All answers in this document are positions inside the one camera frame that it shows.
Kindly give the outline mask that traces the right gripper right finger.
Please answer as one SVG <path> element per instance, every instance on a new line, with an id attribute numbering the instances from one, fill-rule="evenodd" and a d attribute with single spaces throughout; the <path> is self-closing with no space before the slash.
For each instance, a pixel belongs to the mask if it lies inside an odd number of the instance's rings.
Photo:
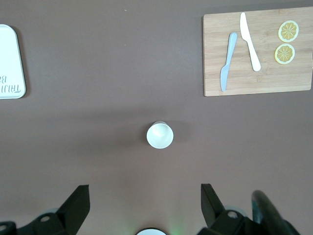
<path id="1" fill-rule="evenodd" d="M 211 184 L 201 184 L 201 211 L 206 222 L 198 235 L 250 235 L 248 219 L 237 210 L 227 210 Z"/>

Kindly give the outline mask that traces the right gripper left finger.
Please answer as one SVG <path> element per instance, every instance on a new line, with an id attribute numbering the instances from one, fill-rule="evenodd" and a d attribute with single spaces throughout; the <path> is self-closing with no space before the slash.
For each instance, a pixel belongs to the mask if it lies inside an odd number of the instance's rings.
<path id="1" fill-rule="evenodd" d="M 80 185 L 56 212 L 38 216 L 18 235 L 75 235 L 90 211 L 89 186 Z"/>

